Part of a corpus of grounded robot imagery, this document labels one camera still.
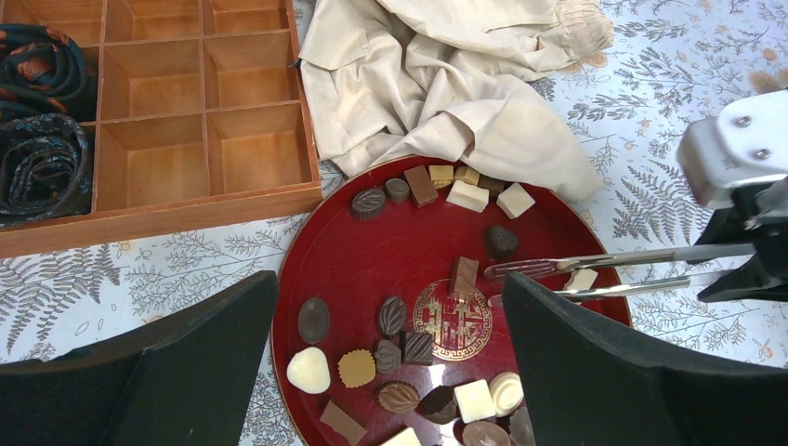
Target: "table surface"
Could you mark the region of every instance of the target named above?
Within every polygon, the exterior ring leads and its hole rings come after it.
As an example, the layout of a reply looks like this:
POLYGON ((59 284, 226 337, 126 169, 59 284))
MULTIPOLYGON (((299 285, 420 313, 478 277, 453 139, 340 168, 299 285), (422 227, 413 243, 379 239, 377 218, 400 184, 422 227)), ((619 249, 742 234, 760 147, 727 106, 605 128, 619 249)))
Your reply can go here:
MULTIPOLYGON (((604 177, 605 190, 573 207, 610 252, 687 245, 710 213, 689 196, 675 160, 678 142, 687 123, 735 99, 788 86, 788 7, 777 0, 602 5, 616 25, 613 48, 534 85, 566 118, 604 177)), ((295 0, 301 35, 313 8, 295 0)), ((321 172, 324 193, 344 180, 331 164, 322 163, 321 172)), ((306 217, 0 260, 0 362, 51 359, 185 308, 253 271, 278 270, 306 217), (53 271, 58 277, 48 279, 53 271), (39 296, 48 302, 41 305, 39 296)), ((734 266, 728 260, 620 273, 624 282, 638 282, 734 266)), ((634 297, 630 306, 636 328, 649 335, 788 368, 788 304, 705 305, 690 290, 634 297)), ((301 444, 268 349, 241 444, 301 444)))

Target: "square white chocolate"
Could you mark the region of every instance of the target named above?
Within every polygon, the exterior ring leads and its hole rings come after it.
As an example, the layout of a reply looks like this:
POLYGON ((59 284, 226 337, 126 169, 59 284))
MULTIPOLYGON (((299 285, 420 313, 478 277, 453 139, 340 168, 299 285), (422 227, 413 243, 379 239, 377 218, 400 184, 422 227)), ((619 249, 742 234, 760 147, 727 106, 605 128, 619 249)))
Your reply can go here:
POLYGON ((479 172, 474 170, 473 167, 468 167, 467 165, 464 165, 462 167, 457 167, 457 171, 454 172, 454 180, 465 181, 465 183, 471 186, 478 186, 479 172))
POLYGON ((536 201, 519 183, 514 183, 498 195, 496 203, 509 218, 517 218, 536 204, 536 201))
POLYGON ((473 423, 495 416, 495 404, 487 381, 480 379, 454 388, 454 398, 460 408, 463 423, 473 423))
POLYGON ((429 167, 429 179, 435 189, 442 189, 449 186, 454 181, 453 165, 431 165, 429 167))
POLYGON ((380 446, 422 446, 412 427, 408 427, 380 446))
POLYGON ((564 291, 590 290, 598 275, 593 269, 577 269, 571 273, 569 281, 564 285, 564 291))
POLYGON ((471 186, 463 181, 455 181, 446 202, 462 206, 471 211, 481 212, 490 201, 490 191, 471 186))

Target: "metal tongs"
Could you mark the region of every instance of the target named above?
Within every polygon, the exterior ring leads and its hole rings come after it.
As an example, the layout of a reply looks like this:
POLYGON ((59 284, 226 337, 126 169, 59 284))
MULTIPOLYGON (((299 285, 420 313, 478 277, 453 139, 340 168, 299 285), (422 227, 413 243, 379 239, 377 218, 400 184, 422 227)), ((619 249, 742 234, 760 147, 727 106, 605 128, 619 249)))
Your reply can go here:
MULTIPOLYGON (((484 270, 484 277, 500 282, 509 272, 519 272, 532 279, 566 274, 580 269, 597 269, 646 265, 664 262, 702 262, 720 257, 751 256, 755 247, 751 243, 701 244, 680 248, 657 249, 599 256, 577 256, 567 258, 539 258, 493 265, 484 270)), ((572 301, 594 300, 606 296, 636 295, 670 291, 691 286, 706 286, 728 274, 730 270, 702 272, 687 276, 660 279, 641 283, 615 285, 581 291, 559 291, 559 295, 572 301)))

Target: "round white chocolate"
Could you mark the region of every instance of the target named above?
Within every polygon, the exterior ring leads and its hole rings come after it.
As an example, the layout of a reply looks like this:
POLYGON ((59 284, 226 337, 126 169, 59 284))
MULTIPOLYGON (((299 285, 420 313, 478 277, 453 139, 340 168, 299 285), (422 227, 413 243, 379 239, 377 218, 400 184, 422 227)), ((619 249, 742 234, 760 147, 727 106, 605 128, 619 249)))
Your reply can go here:
POLYGON ((507 416, 513 413, 522 403, 522 384, 519 375, 503 372, 490 383, 492 404, 495 405, 495 416, 507 416))
POLYGON ((323 393, 331 385, 328 360, 317 347, 299 351, 287 364, 287 380, 290 384, 310 394, 323 393))

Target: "rolled necktie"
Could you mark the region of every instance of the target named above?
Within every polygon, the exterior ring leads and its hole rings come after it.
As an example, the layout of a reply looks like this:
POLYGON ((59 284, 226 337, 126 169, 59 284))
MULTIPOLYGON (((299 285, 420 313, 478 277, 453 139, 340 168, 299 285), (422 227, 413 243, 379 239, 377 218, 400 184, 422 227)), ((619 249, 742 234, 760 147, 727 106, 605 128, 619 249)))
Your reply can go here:
POLYGON ((61 114, 0 124, 0 226, 90 211, 93 144, 61 114))
POLYGON ((42 113, 96 119, 98 71, 66 34, 0 24, 0 121, 42 113))

